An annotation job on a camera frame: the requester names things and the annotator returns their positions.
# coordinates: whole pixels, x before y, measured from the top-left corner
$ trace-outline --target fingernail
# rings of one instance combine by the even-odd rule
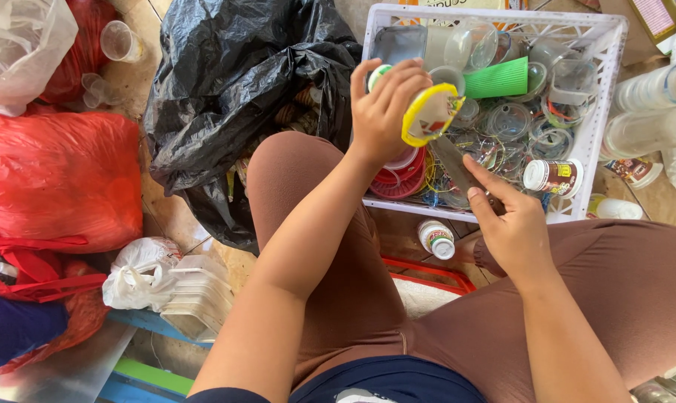
[[[471,187],[471,188],[468,189],[468,199],[471,199],[471,198],[477,196],[480,193],[483,193],[482,189],[476,188],[476,187]]]

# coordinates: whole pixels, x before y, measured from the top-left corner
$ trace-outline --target red plastic bag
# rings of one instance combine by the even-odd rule
[[[67,278],[87,277],[97,274],[85,262],[70,261],[65,265]],[[38,349],[23,354],[0,367],[0,375],[8,374],[29,363],[40,362],[51,354],[73,347],[100,330],[110,308],[101,301],[101,289],[74,294],[65,300],[69,322],[65,332]]]
[[[0,115],[0,236],[87,240],[52,248],[68,253],[141,237],[138,133],[115,113]]]
[[[117,11],[106,0],[67,0],[79,27],[74,44],[39,96],[48,103],[76,100],[84,93],[82,75],[97,72],[110,60],[100,47],[101,31],[117,19]]]
[[[63,278],[59,259],[50,251],[86,243],[82,237],[49,241],[0,237],[0,255],[19,271],[15,285],[6,285],[0,280],[0,296],[44,303],[101,287],[107,279],[105,274]]]

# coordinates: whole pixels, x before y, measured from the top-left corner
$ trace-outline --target black plastic bag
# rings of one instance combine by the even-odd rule
[[[219,242],[258,254],[248,199],[237,180],[228,202],[226,172],[311,81],[316,134],[346,151],[362,46],[332,0],[174,0],[161,46],[144,116],[151,176]]]

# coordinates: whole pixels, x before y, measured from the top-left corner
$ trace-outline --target tile floor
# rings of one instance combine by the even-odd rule
[[[125,97],[122,105],[113,110],[140,121],[146,106],[147,95],[157,66],[161,60],[159,31],[161,20],[171,0],[110,0],[118,9],[121,18],[139,34],[145,43],[147,55],[138,63],[110,63],[102,75]],[[367,13],[376,0],[335,0],[338,10],[353,29],[358,40],[364,36]],[[575,0],[533,0],[530,9],[553,12],[593,12]],[[643,72],[661,67],[665,59],[623,68],[620,79],[627,79]],[[140,146],[142,161],[143,207],[145,232],[147,235],[163,235],[175,240],[186,254],[208,254],[217,261],[223,261],[231,271],[232,286],[240,289],[250,273],[256,258],[247,252],[226,247],[213,240],[199,225],[181,197],[164,197],[163,188],[150,178],[146,168],[150,162],[147,145]],[[649,160],[660,161],[659,153],[651,154]],[[599,168],[594,179],[594,192],[609,197],[637,202],[646,211],[648,219],[676,225],[676,189],[671,186],[664,173],[654,184],[633,191],[610,171]],[[497,280],[489,272],[474,265],[436,261],[417,240],[416,224],[422,216],[381,209],[370,209],[380,235],[382,252],[414,260],[422,260],[465,272],[477,287],[483,287]],[[458,236],[464,236],[477,229],[476,225],[443,220]],[[164,368],[185,377],[195,377],[200,363],[208,352],[188,343],[182,343],[149,332],[137,332],[128,348],[128,355],[150,365]]]

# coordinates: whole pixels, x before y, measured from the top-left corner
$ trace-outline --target finger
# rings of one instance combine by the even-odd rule
[[[370,70],[375,70],[380,66],[379,58],[365,60],[361,62],[350,75],[350,96],[351,102],[355,103],[365,96],[365,75]]]
[[[468,189],[468,201],[470,202],[470,209],[477,218],[478,224],[484,234],[489,234],[495,226],[501,223],[497,217],[490,202],[487,200],[487,195],[481,188],[471,187]]]
[[[383,90],[380,92],[378,100],[376,100],[374,103],[376,108],[382,112],[387,111],[387,108],[390,105],[390,100],[393,98],[395,90],[409,78],[412,78],[414,76],[428,78],[428,74],[421,68],[404,69],[398,72],[396,75],[390,77],[389,81],[385,84],[385,87],[383,87]]]
[[[413,96],[429,87],[432,87],[432,79],[424,75],[414,75],[403,81],[403,83],[395,88],[395,92],[390,98],[390,105],[385,112],[386,118],[402,121],[403,115],[407,110],[407,106],[410,105]]]
[[[470,154],[466,153],[463,156],[463,164],[465,164],[468,171],[475,176],[475,179],[490,191],[490,193],[502,200],[503,203],[512,202],[515,197],[522,196],[522,193],[517,191],[517,189],[511,187],[487,169],[484,169]]]
[[[383,91],[383,88],[385,88],[387,83],[391,80],[392,76],[399,74],[401,71],[405,69],[419,68],[422,65],[423,59],[420,59],[419,57],[416,57],[415,59],[407,59],[401,61],[400,63],[393,66],[392,69],[388,70],[387,73],[385,73],[378,80],[378,82],[375,83],[375,87],[373,87],[372,91],[370,91],[370,96],[374,97],[375,99],[378,99],[380,97],[380,93]]]

